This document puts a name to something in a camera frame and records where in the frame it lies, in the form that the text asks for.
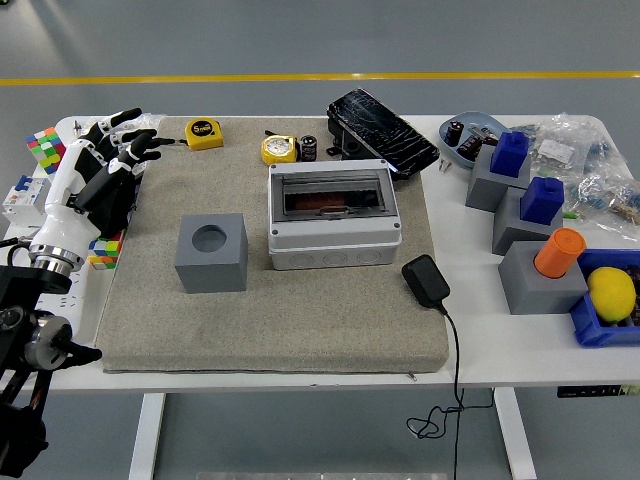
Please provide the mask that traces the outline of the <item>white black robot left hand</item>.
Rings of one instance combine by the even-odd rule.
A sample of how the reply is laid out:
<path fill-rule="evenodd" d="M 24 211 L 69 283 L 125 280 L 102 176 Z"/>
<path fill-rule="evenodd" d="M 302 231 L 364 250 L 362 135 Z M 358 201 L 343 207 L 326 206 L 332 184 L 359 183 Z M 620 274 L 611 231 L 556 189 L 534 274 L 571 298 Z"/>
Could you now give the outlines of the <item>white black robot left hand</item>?
<path fill-rule="evenodd" d="M 66 148 L 45 200 L 45 221 L 33 237 L 37 259 L 61 252 L 83 259 L 89 244 L 128 225 L 140 165 L 157 160 L 154 128 L 135 128 L 143 112 L 124 110 L 97 120 Z"/>

